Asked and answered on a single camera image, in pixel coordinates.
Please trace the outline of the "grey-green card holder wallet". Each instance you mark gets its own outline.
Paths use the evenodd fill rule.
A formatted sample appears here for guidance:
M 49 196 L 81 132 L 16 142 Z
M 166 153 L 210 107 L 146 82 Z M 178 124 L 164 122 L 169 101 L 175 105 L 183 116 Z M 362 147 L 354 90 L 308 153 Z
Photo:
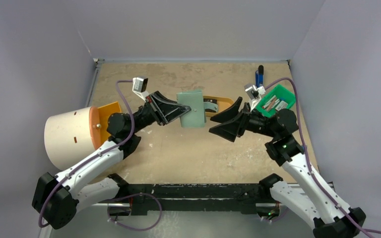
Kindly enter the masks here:
M 190 111 L 180 116 L 181 127 L 183 128 L 202 128 L 206 124 L 205 110 L 218 112 L 219 106 L 210 100 L 204 101 L 202 90 L 183 91 L 177 93 L 177 102 L 189 106 Z

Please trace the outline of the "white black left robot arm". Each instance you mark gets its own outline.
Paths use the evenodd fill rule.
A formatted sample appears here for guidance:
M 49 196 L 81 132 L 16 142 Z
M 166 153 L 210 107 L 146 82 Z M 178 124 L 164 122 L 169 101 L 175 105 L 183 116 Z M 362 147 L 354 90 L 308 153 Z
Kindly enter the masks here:
M 56 175 L 39 177 L 32 207 L 39 213 L 38 225 L 60 229 L 68 224 L 81 208 L 113 199 L 124 202 L 128 189 L 119 176 L 109 176 L 90 184 L 104 170 L 132 154 L 141 141 L 136 133 L 157 123 L 167 125 L 189 113 L 191 107 L 169 100 L 159 91 L 144 97 L 144 105 L 136 112 L 125 104 L 127 113 L 113 113 L 108 118 L 108 139 L 94 152 Z

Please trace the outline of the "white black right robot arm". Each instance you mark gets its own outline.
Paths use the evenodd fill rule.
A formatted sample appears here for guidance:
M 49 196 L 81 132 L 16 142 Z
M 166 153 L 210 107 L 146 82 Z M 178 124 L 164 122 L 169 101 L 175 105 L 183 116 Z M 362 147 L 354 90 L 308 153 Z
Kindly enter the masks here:
M 263 201 L 273 199 L 289 208 L 304 220 L 316 238 L 353 238 L 366 219 L 361 208 L 345 202 L 312 167 L 307 151 L 293 136 L 299 129 L 292 110 L 281 109 L 271 117 L 252 110 L 249 103 L 240 108 L 242 98 L 224 111 L 211 117 L 217 123 L 209 132 L 228 141 L 235 141 L 245 131 L 270 136 L 265 144 L 269 157 L 285 170 L 303 190 L 295 192 L 283 178 L 269 175 L 259 182 Z

